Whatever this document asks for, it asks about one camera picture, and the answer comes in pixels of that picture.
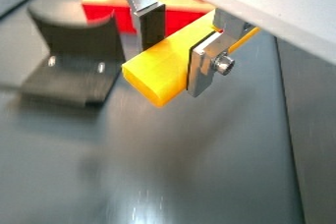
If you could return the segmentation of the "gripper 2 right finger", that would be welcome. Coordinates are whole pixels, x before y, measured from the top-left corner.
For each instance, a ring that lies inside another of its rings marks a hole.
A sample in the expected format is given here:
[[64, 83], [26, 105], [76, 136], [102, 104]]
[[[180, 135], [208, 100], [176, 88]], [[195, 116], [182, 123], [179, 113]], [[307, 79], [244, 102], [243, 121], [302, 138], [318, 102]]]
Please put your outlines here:
[[187, 91], [198, 97], [211, 86], [216, 73], [226, 76], [235, 65], [232, 52], [256, 34], [256, 27], [216, 8], [212, 32], [191, 47]]

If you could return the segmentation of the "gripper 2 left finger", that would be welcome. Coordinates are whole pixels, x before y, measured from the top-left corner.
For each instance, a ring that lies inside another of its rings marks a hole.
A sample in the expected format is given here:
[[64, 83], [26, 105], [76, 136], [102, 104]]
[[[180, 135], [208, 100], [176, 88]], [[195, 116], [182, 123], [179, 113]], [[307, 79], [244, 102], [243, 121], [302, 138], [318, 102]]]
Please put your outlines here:
[[166, 4], [159, 0], [127, 0], [139, 51], [144, 51], [166, 37]]

